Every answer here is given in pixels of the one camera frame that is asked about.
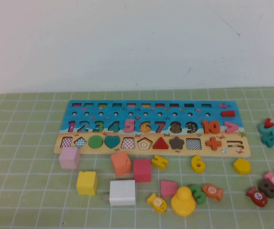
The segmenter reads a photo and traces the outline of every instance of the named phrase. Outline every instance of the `orange fish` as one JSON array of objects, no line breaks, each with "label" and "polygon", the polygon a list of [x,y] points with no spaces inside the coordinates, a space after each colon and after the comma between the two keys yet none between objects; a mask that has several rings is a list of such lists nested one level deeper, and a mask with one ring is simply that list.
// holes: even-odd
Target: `orange fish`
[{"label": "orange fish", "polygon": [[217,187],[210,184],[204,185],[202,189],[203,192],[206,193],[207,197],[221,201],[223,196],[223,189],[218,189]]}]

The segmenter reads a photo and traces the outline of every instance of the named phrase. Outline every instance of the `white wall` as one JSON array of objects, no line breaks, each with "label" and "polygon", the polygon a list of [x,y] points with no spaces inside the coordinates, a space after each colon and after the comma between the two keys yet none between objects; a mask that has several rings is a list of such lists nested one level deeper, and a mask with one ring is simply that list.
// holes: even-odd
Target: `white wall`
[{"label": "white wall", "polygon": [[0,93],[271,85],[274,0],[0,0]]}]

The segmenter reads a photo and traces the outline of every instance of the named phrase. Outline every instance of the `red triangle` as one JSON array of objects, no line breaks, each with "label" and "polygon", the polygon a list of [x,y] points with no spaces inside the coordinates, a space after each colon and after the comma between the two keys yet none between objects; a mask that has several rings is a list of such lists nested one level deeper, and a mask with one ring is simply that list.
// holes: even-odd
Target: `red triangle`
[{"label": "red triangle", "polygon": [[160,137],[157,142],[153,145],[153,149],[169,149],[168,144],[165,142],[165,140]]}]

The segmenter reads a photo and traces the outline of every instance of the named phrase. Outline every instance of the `plus sign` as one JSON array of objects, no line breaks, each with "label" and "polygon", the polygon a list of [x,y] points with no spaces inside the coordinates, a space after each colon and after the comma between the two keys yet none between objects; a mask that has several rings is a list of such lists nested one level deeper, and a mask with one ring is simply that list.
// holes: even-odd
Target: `plus sign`
[{"label": "plus sign", "polygon": [[218,146],[222,146],[222,142],[217,141],[215,137],[211,137],[210,141],[206,141],[206,146],[211,146],[212,150],[217,150]]}]

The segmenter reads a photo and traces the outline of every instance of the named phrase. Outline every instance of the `yellow fish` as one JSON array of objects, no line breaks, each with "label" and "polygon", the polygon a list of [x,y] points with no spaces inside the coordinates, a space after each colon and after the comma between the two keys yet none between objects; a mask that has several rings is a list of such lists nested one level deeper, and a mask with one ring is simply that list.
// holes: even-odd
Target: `yellow fish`
[{"label": "yellow fish", "polygon": [[153,193],[148,199],[148,204],[152,204],[153,208],[159,213],[164,213],[167,210],[167,203],[160,197],[157,197],[155,193]]}]

